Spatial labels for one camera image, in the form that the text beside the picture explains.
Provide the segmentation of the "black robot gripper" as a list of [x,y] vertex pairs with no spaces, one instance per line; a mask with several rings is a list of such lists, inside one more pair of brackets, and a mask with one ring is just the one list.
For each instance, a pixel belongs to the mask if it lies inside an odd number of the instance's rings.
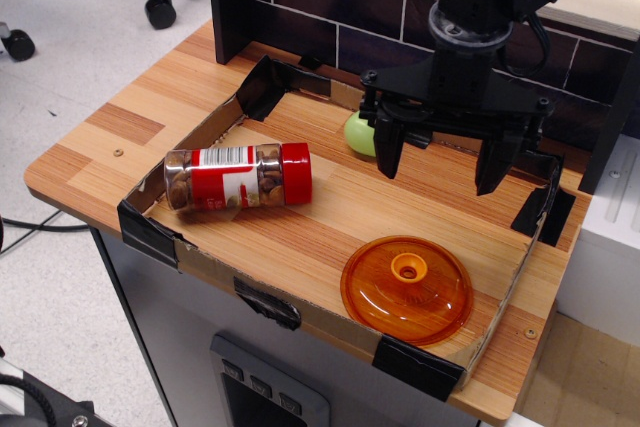
[[382,174],[396,177],[408,133],[479,139],[478,196],[493,193],[518,158],[538,147],[542,124],[554,110],[548,98],[471,58],[443,65],[432,56],[412,65],[367,70],[361,82],[360,117],[374,125]]

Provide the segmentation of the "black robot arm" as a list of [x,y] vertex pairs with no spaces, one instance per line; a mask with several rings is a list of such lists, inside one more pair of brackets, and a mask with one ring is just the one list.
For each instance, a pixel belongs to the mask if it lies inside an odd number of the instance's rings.
[[475,185],[493,192],[524,154],[536,152],[549,100],[513,85],[493,69],[506,60],[517,23],[526,23],[547,57],[550,42],[537,15],[557,0],[438,0],[428,27],[434,54],[419,63],[362,74],[360,116],[374,129],[379,170],[397,174],[404,144],[426,147],[433,134],[479,141]]

